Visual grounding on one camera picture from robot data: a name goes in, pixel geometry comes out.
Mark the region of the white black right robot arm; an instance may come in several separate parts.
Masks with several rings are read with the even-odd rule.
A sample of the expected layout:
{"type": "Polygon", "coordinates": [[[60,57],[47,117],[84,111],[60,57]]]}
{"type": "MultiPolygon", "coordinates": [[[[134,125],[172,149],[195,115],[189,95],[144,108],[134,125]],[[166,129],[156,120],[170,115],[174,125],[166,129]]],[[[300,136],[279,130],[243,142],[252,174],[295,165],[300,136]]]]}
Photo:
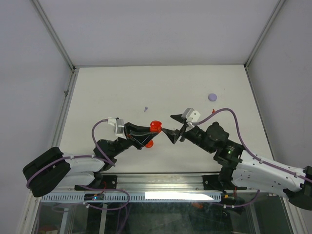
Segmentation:
{"type": "Polygon", "coordinates": [[[222,166],[218,184],[224,189],[230,187],[252,188],[288,199],[301,209],[312,209],[312,168],[298,168],[261,157],[247,148],[241,140],[236,143],[229,139],[218,122],[207,130],[191,121],[184,114],[172,115],[182,123],[179,130],[162,128],[172,143],[188,140],[202,150],[213,154],[214,161],[222,166]]]}

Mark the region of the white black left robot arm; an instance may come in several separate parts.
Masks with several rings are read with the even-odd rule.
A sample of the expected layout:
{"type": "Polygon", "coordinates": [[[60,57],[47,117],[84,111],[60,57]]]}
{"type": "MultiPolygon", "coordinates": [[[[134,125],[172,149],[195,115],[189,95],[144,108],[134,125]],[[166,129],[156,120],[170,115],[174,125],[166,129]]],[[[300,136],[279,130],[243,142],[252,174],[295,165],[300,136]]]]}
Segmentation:
{"type": "Polygon", "coordinates": [[[116,140],[94,140],[92,155],[71,155],[59,147],[52,147],[23,168],[26,187],[34,197],[42,197],[55,188],[75,187],[82,189],[103,189],[105,184],[101,172],[116,165],[117,156],[135,147],[141,150],[153,146],[153,138],[161,132],[160,121],[154,120],[149,127],[124,123],[119,118],[100,120],[114,127],[116,140]]]}

